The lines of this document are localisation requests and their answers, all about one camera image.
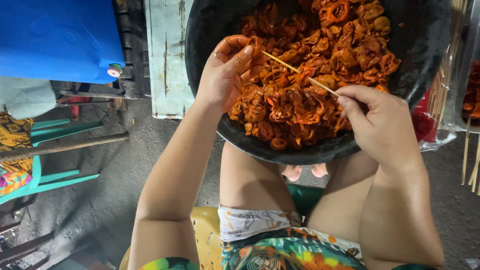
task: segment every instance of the blue water container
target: blue water container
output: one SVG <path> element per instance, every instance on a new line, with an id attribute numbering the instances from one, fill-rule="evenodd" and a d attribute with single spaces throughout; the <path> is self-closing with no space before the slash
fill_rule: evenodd
<path id="1" fill-rule="evenodd" d="M 106 84 L 125 66 L 111 0 L 2 1 L 0 31 L 1 76 Z"/>

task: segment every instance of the yellow patterned cloth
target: yellow patterned cloth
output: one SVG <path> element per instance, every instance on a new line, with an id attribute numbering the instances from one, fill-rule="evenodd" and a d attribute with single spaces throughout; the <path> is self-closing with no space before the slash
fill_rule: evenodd
<path id="1" fill-rule="evenodd" d="M 33 119 L 15 120 L 0 112 L 0 152 L 32 147 L 30 131 Z M 0 162 L 0 196 L 6 195 L 32 180 L 33 158 Z"/>

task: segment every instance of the right hand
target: right hand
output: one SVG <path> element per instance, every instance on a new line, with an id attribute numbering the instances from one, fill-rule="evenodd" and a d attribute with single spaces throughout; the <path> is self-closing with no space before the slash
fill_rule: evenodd
<path id="1" fill-rule="evenodd" d="M 382 167 L 408 169 L 421 159 L 412 118 L 405 100 L 366 86 L 336 91 L 359 147 Z M 368 106 L 365 115 L 357 101 Z"/>

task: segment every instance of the person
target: person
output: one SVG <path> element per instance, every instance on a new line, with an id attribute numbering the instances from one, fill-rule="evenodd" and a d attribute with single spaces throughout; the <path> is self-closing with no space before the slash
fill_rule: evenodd
<path id="1" fill-rule="evenodd" d="M 234 51 L 240 52 L 230 59 Z M 196 100 L 142 190 L 130 270 L 198 269 L 190 213 L 220 118 L 264 61 L 252 61 L 253 51 L 248 38 L 236 35 L 223 39 L 208 58 Z M 218 209 L 225 269 L 413 270 L 442 265 L 429 178 L 407 103 L 365 86 L 337 93 L 362 151 L 327 163 L 330 180 L 303 223 L 281 176 L 283 168 L 225 143 Z M 368 106 L 366 115 L 359 102 Z"/>

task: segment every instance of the black basin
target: black basin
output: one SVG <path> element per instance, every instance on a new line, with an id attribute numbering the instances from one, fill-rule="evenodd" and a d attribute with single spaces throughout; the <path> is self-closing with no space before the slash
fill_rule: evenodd
<path id="1" fill-rule="evenodd" d="M 185 59 L 187 75 L 195 96 L 205 62 L 224 37 L 240 32 L 243 16 L 260 0 L 195 0 L 188 19 Z M 298 9 L 297 0 L 277 0 L 280 15 Z M 392 94 L 408 101 L 413 108 L 430 86 L 450 38 L 450 0 L 383 0 L 385 16 L 391 20 L 388 46 L 402 60 L 391 77 Z M 239 149 L 266 161 L 307 165 L 339 159 L 359 151 L 353 132 L 320 141 L 301 150 L 273 150 L 253 136 L 245 136 L 242 126 L 234 126 L 223 115 L 217 131 Z"/>

